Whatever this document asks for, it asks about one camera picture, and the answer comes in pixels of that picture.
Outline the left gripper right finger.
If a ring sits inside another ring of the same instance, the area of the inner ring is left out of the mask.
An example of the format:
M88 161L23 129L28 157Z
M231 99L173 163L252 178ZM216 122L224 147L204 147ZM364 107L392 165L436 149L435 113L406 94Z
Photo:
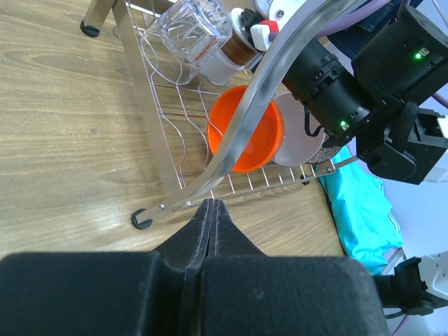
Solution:
M213 203L201 289L202 335L387 335L372 275L348 257L225 255L235 225Z

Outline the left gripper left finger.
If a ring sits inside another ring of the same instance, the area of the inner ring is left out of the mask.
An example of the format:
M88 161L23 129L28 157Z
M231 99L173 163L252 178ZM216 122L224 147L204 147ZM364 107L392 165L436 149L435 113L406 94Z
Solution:
M1 260L2 335L192 335L213 202L149 252L25 252Z

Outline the steel cup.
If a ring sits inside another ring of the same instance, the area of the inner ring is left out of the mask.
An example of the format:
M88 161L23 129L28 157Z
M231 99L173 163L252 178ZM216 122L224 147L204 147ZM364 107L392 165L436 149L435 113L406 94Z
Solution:
M243 16L253 13L249 8L233 8L230 11L232 37L199 70L214 85L227 85L258 54L243 27Z

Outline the metal two-tier dish rack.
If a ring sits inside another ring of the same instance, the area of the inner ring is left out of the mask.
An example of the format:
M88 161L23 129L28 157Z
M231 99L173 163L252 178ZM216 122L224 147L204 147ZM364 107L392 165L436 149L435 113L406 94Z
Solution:
M286 138L281 79L296 56L350 1L294 10L254 74L233 64L239 9L220 1L92 1L81 31L115 18L165 198L131 216L139 230L203 200L269 190L266 174Z

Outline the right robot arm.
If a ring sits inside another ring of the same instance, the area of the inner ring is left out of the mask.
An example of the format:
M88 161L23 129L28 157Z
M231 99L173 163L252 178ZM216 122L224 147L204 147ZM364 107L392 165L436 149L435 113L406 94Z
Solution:
M421 104L447 82L447 35L403 5L346 70L318 40L292 63L283 84L318 120L327 148L356 141L378 177L420 184L447 151L442 116Z

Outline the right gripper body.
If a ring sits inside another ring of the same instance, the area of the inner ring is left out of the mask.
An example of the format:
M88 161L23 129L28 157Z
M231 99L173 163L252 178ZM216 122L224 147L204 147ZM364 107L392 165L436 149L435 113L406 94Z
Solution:
M282 83L335 140L350 140L371 113L371 96L317 39L292 63Z

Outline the patterned small bowl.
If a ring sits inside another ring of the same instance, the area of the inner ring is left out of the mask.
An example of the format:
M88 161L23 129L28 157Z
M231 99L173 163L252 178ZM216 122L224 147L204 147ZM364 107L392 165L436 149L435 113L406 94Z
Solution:
M341 151L341 149L342 149L341 146L321 147L319 152L315 154L314 157L309 159L307 163L311 165L318 165L321 164L322 162L326 162L335 157L336 154L338 154Z

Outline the clear plastic cup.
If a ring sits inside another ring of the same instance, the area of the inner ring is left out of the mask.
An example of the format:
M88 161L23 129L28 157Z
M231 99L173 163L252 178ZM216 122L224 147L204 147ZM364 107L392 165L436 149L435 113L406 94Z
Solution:
M141 37L146 60L166 81L186 85L232 37L221 1L176 1Z

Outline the orange bowl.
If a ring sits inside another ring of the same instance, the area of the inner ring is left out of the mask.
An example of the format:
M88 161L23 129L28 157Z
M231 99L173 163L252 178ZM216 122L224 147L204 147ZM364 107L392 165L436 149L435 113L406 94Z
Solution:
M218 150L246 88L245 85L239 85L226 90L212 106L206 129L206 139L212 154ZM280 149L284 135L283 116L275 102L271 101L234 165L233 172L252 172L266 165Z

